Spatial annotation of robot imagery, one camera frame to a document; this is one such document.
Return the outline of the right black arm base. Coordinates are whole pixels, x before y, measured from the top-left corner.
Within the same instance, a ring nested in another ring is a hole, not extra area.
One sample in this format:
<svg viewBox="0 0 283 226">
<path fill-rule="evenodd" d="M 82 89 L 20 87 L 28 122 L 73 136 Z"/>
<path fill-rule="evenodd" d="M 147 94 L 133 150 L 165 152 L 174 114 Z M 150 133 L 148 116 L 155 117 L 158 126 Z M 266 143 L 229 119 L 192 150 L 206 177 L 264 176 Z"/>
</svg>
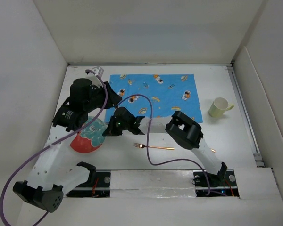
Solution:
<svg viewBox="0 0 283 226">
<path fill-rule="evenodd" d="M 218 179 L 214 175 L 208 174 L 210 193 L 208 194 L 208 184 L 203 171 L 194 170 L 192 184 L 195 185 L 196 197 L 239 197 L 237 181 L 233 169 L 228 169 L 224 179 Z"/>
</svg>

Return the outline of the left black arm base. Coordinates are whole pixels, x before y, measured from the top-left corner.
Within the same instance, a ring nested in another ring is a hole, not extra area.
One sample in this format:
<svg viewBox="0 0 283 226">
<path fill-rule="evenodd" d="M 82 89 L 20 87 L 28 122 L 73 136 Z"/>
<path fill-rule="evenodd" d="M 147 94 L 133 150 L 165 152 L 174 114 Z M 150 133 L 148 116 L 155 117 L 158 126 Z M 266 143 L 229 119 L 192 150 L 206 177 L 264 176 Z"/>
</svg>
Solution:
<svg viewBox="0 0 283 226">
<path fill-rule="evenodd" d="M 77 164 L 89 171 L 86 182 L 79 184 L 66 194 L 70 198 L 108 198 L 110 197 L 111 171 L 96 170 L 96 167 L 85 162 Z"/>
</svg>

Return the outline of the red and teal plate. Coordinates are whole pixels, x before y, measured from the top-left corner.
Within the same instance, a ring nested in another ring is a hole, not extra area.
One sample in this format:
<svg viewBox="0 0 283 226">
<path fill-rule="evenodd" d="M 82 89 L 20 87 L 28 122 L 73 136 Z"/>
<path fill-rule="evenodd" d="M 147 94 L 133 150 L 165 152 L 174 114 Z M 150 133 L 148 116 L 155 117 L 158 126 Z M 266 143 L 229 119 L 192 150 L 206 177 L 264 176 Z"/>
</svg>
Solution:
<svg viewBox="0 0 283 226">
<path fill-rule="evenodd" d="M 105 137 L 102 134 L 105 130 L 105 123 L 97 118 L 88 127 L 77 133 L 69 146 L 78 153 L 94 152 L 104 143 Z"/>
</svg>

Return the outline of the pale yellow mug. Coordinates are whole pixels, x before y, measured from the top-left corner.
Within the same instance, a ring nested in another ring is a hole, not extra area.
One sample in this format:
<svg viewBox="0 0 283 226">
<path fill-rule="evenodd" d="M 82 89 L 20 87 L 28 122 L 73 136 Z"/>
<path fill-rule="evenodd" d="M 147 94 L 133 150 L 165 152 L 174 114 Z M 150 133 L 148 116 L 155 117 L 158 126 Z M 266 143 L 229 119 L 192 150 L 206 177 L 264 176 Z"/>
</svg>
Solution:
<svg viewBox="0 0 283 226">
<path fill-rule="evenodd" d="M 223 97 L 217 97 L 208 111 L 209 115 L 214 118 L 221 117 L 226 111 L 232 110 L 233 104 L 229 104 L 227 99 Z"/>
</svg>

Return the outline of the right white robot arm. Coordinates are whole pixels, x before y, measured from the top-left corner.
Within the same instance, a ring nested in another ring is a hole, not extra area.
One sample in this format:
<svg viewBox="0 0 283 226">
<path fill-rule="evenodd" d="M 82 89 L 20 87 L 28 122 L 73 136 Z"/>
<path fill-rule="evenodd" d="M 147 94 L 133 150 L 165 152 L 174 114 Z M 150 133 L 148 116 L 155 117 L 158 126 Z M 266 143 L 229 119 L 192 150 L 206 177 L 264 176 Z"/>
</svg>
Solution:
<svg viewBox="0 0 283 226">
<path fill-rule="evenodd" d="M 167 117 L 149 118 L 134 116 L 125 107 L 119 107 L 110 117 L 102 135 L 121 136 L 123 131 L 129 131 L 134 135 L 167 133 L 181 148 L 194 153 L 208 173 L 210 183 L 218 186 L 226 179 L 227 166 L 207 145 L 201 126 L 181 111 L 175 111 Z"/>
</svg>

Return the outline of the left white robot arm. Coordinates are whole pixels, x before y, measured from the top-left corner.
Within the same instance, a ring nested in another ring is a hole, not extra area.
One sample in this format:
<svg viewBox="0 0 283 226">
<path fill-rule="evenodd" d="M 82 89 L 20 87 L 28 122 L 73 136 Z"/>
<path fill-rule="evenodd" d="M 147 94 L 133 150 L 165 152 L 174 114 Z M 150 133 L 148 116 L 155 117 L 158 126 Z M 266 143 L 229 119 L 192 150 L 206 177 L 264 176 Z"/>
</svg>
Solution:
<svg viewBox="0 0 283 226">
<path fill-rule="evenodd" d="M 88 114 L 115 107 L 122 98 L 111 88 L 109 82 L 94 84 L 90 79 L 73 81 L 70 96 L 57 110 L 52 129 L 65 129 L 62 138 L 55 138 L 40 154 L 28 178 L 17 181 L 13 192 L 24 202 L 53 213 L 61 204 L 63 196 L 76 186 L 92 186 L 95 183 L 95 166 L 83 161 L 77 163 L 64 178 L 58 178 L 58 167 L 67 150 L 66 140 L 73 137 L 71 149 L 78 153 L 91 153 L 100 148 L 105 140 L 105 123 L 98 116 Z"/>
</svg>

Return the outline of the copper fork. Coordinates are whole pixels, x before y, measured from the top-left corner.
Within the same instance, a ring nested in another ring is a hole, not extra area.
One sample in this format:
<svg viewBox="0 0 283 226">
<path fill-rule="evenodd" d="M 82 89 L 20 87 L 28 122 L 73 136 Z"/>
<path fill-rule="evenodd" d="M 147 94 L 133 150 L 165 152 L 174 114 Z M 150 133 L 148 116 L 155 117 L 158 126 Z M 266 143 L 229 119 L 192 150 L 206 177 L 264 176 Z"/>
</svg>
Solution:
<svg viewBox="0 0 283 226">
<path fill-rule="evenodd" d="M 152 146 L 152 145 L 144 145 L 140 143 L 134 143 L 134 147 L 143 149 L 143 148 L 154 148 L 154 149 L 162 149 L 162 150 L 175 150 L 173 147 L 162 147 L 162 146 Z"/>
</svg>

